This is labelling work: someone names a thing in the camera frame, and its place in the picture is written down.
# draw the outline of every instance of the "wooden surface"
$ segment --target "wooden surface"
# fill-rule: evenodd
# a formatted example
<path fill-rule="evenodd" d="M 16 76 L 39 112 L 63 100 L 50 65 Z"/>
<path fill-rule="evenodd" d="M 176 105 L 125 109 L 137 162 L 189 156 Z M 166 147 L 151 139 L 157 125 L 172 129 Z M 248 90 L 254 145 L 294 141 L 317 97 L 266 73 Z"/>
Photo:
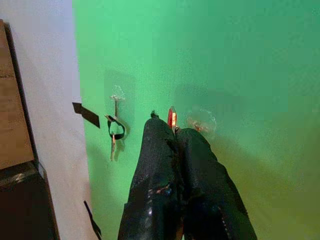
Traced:
<path fill-rule="evenodd" d="M 5 27 L 0 20 L 0 169 L 33 159 Z"/>

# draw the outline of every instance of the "green wall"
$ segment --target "green wall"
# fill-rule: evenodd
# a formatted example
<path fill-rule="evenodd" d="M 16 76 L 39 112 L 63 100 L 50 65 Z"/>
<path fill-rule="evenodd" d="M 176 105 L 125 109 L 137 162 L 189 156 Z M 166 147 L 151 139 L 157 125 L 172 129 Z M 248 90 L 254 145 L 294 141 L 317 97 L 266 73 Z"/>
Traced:
<path fill-rule="evenodd" d="M 94 217 L 115 240 L 151 110 L 201 106 L 261 240 L 320 239 L 318 0 L 74 0 Z M 114 85 L 128 134 L 110 162 Z"/>

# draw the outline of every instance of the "orange light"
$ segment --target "orange light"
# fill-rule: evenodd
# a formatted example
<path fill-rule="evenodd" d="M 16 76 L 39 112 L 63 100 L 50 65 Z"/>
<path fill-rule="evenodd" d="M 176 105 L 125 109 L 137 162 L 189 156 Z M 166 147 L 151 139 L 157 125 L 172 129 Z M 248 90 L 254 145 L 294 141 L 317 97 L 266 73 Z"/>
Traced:
<path fill-rule="evenodd" d="M 176 126 L 177 114 L 175 112 L 172 113 L 172 127 Z"/>

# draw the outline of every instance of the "white wall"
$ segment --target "white wall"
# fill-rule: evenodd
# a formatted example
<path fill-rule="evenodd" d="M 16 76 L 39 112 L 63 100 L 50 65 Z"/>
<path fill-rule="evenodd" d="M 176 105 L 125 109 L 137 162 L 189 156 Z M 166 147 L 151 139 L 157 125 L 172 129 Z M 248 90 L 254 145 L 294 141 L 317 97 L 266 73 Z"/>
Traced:
<path fill-rule="evenodd" d="M 71 0 L 0 0 L 10 24 L 40 163 L 47 171 L 62 240 L 96 240 L 90 202 Z"/>

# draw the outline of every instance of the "green screen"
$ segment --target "green screen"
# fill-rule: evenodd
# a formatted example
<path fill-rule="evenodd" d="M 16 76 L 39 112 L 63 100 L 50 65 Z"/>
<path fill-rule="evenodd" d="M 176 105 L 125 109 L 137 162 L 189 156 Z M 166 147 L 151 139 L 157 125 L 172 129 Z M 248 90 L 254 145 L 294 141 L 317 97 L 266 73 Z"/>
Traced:
<path fill-rule="evenodd" d="M 175 106 L 212 112 L 209 141 L 261 240 L 320 239 L 318 0 L 74 0 L 93 214 L 117 239 L 143 127 Z M 127 126 L 110 161 L 104 115 Z"/>

